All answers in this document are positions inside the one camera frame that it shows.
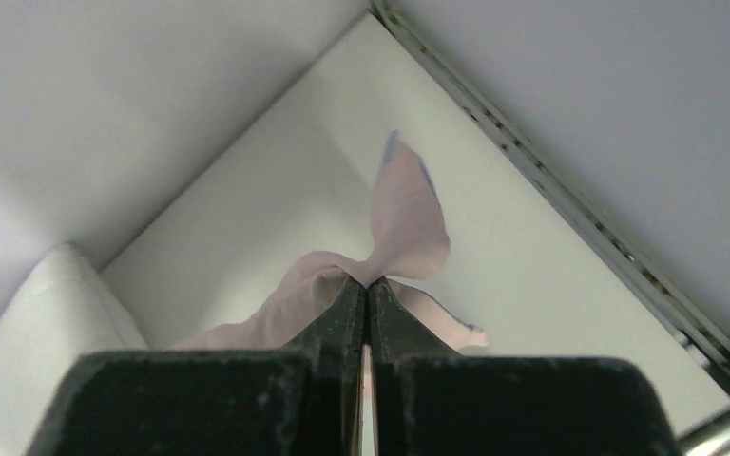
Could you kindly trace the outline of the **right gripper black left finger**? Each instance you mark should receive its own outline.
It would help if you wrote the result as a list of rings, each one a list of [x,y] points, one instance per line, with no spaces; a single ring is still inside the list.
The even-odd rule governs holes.
[[[273,350],[99,351],[56,390],[31,455],[356,455],[365,289]]]

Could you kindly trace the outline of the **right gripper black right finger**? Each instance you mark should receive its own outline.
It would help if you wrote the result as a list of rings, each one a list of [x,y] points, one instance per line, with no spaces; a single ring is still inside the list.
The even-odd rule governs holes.
[[[368,290],[381,455],[677,455],[651,383],[614,357],[464,356]]]

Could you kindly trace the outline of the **pink and blue pillowcase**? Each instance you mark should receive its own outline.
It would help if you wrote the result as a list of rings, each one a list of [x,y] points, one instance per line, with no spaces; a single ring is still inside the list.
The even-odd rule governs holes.
[[[221,324],[177,343],[176,349],[281,347],[331,307],[347,279],[369,287],[382,277],[399,303],[451,348],[487,346],[484,330],[458,319],[431,295],[405,283],[440,274],[451,240],[427,167],[397,132],[386,142],[371,192],[370,230],[373,250],[366,259],[329,251],[306,254],[245,321]]]

